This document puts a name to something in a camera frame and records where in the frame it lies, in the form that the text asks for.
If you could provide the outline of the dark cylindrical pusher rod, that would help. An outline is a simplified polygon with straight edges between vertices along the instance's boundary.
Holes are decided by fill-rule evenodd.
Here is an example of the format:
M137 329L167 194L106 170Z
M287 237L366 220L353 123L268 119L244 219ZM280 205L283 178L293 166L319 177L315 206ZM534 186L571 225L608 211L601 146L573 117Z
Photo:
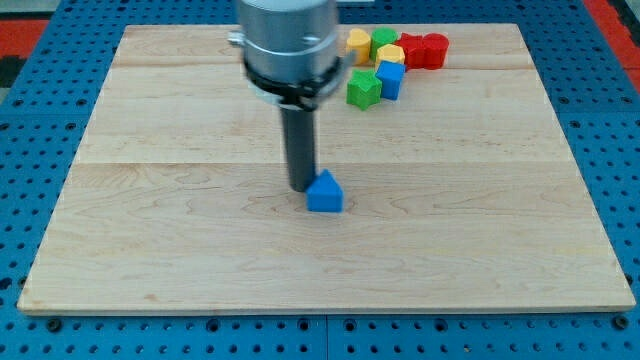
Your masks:
M313 112L280 109L290 187L305 192L316 177Z

